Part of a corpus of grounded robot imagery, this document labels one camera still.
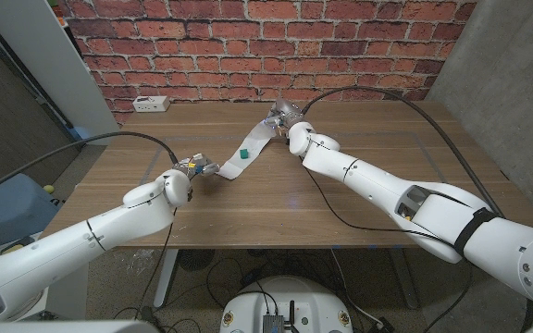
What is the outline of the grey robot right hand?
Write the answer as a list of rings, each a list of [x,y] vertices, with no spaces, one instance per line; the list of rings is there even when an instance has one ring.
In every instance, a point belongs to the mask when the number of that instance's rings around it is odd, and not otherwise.
[[[302,110],[294,103],[278,98],[271,106],[265,119],[267,125],[290,130],[295,124],[304,121]]]

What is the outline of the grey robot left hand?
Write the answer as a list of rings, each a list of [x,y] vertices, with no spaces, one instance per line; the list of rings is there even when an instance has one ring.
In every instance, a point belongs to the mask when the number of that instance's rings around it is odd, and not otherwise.
[[[216,174],[220,170],[220,166],[204,154],[195,154],[192,157],[180,160],[173,166],[173,169],[184,173],[188,179],[192,179],[196,175],[209,176]]]

